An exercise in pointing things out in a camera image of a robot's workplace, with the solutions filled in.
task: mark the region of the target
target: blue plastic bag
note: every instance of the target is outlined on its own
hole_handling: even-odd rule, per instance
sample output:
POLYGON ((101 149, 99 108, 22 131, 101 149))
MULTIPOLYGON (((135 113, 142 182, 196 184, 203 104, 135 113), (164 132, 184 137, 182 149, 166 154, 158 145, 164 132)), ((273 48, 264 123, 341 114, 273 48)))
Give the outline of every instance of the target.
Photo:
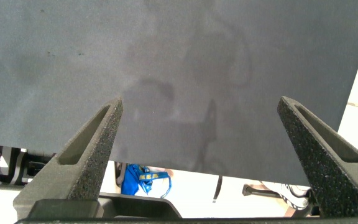
POLYGON ((169 187, 165 194, 161 196, 164 198, 171 190, 171 177, 167 172, 150 172, 149 168, 137 164, 130 164, 125 170, 124 181, 121 184, 121 193, 126 195, 135 195, 142 187, 146 194, 152 190, 153 180, 155 179, 169 179, 169 187))

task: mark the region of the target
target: dark gray textured bracket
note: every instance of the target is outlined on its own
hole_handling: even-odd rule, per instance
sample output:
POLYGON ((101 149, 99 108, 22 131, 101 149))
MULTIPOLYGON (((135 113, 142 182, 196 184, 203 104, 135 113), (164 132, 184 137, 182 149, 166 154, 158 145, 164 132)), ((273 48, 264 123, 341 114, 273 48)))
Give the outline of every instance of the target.
POLYGON ((358 150, 299 102, 278 113, 324 217, 358 217, 358 150))
POLYGON ((109 101, 67 142, 14 199, 18 219, 41 199, 98 199, 121 115, 121 99, 109 101))

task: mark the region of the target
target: gray felt sheet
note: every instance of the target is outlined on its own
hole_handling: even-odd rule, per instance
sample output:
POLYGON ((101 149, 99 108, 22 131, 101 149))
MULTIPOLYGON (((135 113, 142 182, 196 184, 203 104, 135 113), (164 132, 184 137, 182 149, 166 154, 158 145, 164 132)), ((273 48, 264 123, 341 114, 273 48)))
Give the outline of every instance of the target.
POLYGON ((121 96, 111 160, 307 185, 278 101, 338 129, 357 68, 358 1, 4 0, 0 145, 59 152, 121 96))

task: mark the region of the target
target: sneaker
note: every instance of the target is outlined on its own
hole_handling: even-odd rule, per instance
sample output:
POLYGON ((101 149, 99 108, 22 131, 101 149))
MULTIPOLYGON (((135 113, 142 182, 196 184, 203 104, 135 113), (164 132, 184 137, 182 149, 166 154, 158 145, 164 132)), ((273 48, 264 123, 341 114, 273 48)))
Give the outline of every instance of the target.
POLYGON ((310 187, 264 181, 262 183, 268 189, 278 193, 291 208, 304 210, 309 205, 308 191, 310 187))

